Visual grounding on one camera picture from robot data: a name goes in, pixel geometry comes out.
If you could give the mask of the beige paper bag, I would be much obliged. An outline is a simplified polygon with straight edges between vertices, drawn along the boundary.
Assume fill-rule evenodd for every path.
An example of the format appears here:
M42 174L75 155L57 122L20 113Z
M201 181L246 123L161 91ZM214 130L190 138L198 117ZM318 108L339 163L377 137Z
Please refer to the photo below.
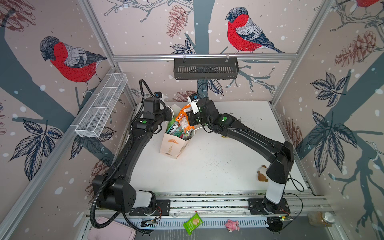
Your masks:
M171 109L172 109L173 114L174 114L173 119L176 119L176 117L178 116L178 114L182 108L180 108L177 105L172 105ZM193 137L196 133L196 130L199 128L201 128L201 126L199 126L199 125L195 126L195 129L192 131ZM161 148L160 148L160 153L164 156L167 156L167 157L170 157L173 159L177 159L182 154L182 152L185 150L185 148L188 146L191 139L185 141L185 140L182 140L178 137L169 135L165 132L163 140L162 140Z

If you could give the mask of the teal Fox's candy bag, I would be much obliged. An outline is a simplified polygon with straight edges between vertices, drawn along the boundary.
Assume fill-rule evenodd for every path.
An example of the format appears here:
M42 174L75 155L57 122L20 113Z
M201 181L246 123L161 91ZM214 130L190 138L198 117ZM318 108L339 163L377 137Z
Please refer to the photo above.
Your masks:
M169 135L178 137L178 138L185 140L185 141L187 141L193 137L192 133L184 132L182 127L177 127L175 129L173 129L172 131L169 131Z

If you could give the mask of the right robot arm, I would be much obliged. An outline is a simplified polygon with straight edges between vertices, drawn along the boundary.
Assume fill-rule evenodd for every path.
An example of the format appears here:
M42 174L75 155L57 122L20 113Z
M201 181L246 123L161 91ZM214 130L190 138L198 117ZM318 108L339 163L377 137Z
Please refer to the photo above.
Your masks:
M269 185L263 199L263 211L272 214L278 210L285 186L294 164L294 147L272 140L248 128L234 116L220 114L214 102L208 97L199 99L197 94L188 97L192 114L187 114L193 125L207 127L209 132L236 140L264 157L270 165L266 171Z

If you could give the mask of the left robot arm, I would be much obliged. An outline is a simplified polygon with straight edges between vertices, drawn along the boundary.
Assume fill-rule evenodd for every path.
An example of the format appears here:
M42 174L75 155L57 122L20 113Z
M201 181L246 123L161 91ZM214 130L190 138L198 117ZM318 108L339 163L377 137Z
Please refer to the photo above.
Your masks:
M172 119L172 109L159 97L142 101L143 109L130 122L129 138L116 162L104 175L97 175L93 182L95 197L90 213L96 208L127 214L141 209L146 214L156 210L156 197L151 191L137 191L131 184L132 173L145 146L153 135L162 130L162 123Z

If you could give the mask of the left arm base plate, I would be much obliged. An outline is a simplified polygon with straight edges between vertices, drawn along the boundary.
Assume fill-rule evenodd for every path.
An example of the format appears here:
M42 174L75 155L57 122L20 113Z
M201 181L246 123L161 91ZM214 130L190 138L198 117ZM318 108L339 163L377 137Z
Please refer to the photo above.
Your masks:
M135 208L129 212L131 217L162 217L170 214L170 200L156 200L151 202L147 208Z

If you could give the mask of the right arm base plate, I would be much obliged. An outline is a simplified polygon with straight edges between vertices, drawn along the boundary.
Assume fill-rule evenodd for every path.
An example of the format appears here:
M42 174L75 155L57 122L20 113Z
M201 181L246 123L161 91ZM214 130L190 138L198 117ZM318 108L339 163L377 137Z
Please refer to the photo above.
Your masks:
M278 204L266 198L248 199L248 209L251 215L290 215L291 211L288 202L282 198Z

